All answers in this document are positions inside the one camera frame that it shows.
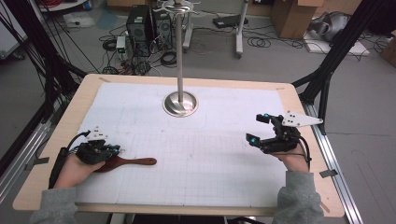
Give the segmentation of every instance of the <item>metal stand base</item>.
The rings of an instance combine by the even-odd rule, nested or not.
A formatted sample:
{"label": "metal stand base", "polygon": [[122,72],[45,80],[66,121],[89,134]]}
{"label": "metal stand base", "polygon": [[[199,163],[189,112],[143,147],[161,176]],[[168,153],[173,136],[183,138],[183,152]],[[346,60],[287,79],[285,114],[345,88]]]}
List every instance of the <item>metal stand base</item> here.
{"label": "metal stand base", "polygon": [[178,91],[170,93],[163,100],[163,109],[171,116],[183,118],[187,117],[195,112],[198,108],[198,101],[196,97],[187,92],[183,91],[183,101],[180,102],[178,99]]}

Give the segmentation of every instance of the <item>metal rail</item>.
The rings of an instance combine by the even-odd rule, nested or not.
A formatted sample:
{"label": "metal rail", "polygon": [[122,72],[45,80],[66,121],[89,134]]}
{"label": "metal rail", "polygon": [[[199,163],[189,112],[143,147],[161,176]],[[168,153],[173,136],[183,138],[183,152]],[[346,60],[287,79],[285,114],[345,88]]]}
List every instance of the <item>metal rail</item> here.
{"label": "metal rail", "polygon": [[[303,108],[306,115],[314,118],[318,117],[318,112],[313,105],[303,104]],[[315,137],[317,138],[323,158],[326,161],[329,170],[335,170],[338,173],[338,175],[332,177],[332,182],[334,183],[338,191],[338,195],[340,196],[341,202],[346,211],[346,216],[349,220],[349,223],[362,224],[363,220],[361,219],[361,214],[359,213],[358,207],[356,206],[355,201],[352,198],[352,194],[349,191],[347,182],[344,179],[341,168],[338,164],[337,159],[335,158],[334,152],[332,151],[332,146],[330,145],[329,138],[326,135],[322,134],[318,125],[313,125],[312,130]]]}
{"label": "metal rail", "polygon": [[1,176],[0,179],[0,203],[6,198],[13,185],[20,177],[23,172],[25,165],[35,155],[35,151],[38,150],[40,145],[43,143],[47,133],[50,130],[50,120],[46,123],[40,123],[37,125],[33,133],[31,134],[28,141],[21,149],[18,156],[8,166],[6,172]]}

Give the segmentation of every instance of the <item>cardboard box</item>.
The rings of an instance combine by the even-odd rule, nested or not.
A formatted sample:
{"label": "cardboard box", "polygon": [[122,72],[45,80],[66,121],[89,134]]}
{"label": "cardboard box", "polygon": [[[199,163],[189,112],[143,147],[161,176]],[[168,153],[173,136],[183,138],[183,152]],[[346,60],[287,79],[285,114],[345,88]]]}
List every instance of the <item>cardboard box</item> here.
{"label": "cardboard box", "polygon": [[327,0],[323,7],[318,7],[316,16],[321,16],[324,12],[340,11],[352,15],[358,8],[361,0]]}
{"label": "cardboard box", "polygon": [[382,51],[381,57],[396,67],[396,37],[393,37],[388,46]]}
{"label": "cardboard box", "polygon": [[150,5],[150,0],[107,0],[108,7],[131,7],[133,5]]}
{"label": "cardboard box", "polygon": [[281,38],[301,39],[324,0],[275,0],[271,20]]}
{"label": "cardboard box", "polygon": [[270,16],[272,6],[253,4],[253,0],[248,1],[247,14],[253,16]]}

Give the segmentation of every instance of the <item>computer tower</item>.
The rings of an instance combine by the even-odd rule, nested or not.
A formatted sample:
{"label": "computer tower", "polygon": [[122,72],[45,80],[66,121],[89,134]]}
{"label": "computer tower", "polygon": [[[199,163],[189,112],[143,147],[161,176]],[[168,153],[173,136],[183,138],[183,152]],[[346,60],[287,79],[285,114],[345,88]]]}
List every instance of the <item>computer tower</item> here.
{"label": "computer tower", "polygon": [[156,42],[159,50],[173,47],[172,21],[168,12],[153,11]]}
{"label": "computer tower", "polygon": [[149,6],[134,5],[126,22],[134,55],[148,57],[154,39],[154,29]]}

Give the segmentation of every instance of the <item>wrist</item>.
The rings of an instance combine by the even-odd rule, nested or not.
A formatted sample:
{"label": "wrist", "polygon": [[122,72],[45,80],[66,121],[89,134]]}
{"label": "wrist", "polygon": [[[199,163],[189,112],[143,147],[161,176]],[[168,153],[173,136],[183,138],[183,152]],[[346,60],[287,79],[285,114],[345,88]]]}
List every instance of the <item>wrist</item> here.
{"label": "wrist", "polygon": [[63,181],[62,179],[58,179],[53,186],[55,189],[69,189],[74,188],[76,184],[71,183],[70,181]]}
{"label": "wrist", "polygon": [[308,173],[308,164],[303,156],[288,155],[282,159],[288,171]]}

